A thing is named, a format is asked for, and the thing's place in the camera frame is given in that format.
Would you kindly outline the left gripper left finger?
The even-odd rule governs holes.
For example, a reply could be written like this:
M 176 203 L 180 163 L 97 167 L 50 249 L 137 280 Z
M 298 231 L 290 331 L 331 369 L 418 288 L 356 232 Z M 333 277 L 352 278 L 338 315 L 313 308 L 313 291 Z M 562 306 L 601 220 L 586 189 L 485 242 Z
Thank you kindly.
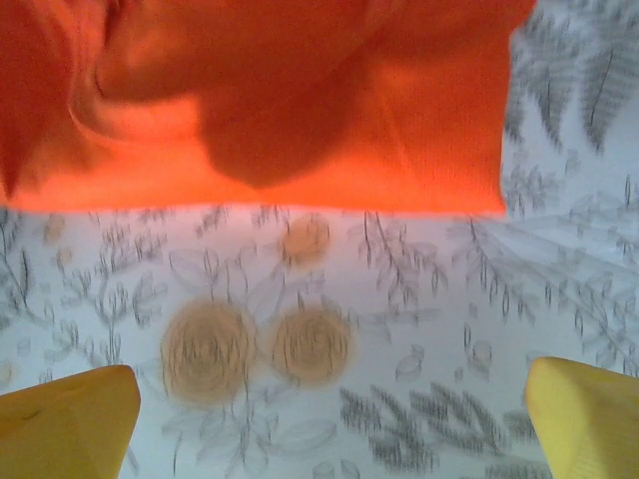
M 3 478 L 116 478 L 138 419 L 131 367 L 100 367 L 1 396 Z

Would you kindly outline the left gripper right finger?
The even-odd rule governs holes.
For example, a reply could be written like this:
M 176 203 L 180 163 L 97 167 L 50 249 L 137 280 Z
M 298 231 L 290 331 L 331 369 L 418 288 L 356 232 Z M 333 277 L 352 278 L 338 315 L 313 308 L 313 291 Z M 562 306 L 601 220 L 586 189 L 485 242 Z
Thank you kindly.
M 638 479 L 638 379 L 537 357 L 525 405 L 554 479 Z

